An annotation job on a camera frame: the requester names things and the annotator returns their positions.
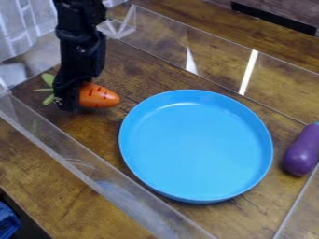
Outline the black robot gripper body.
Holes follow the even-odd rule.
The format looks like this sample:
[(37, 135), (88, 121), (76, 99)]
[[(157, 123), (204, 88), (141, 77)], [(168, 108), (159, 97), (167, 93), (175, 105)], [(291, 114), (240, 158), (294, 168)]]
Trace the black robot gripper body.
[(60, 39), (61, 81), (97, 77), (103, 71), (105, 36), (97, 25), (105, 20), (103, 0), (52, 0), (57, 11), (55, 33)]

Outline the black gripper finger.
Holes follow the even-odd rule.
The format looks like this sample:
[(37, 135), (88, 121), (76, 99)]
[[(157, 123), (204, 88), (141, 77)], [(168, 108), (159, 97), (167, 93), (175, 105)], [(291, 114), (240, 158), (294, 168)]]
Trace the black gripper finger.
[(67, 79), (60, 74), (53, 79), (53, 102), (67, 112), (76, 113), (80, 109), (80, 88), (91, 81), (87, 77)]

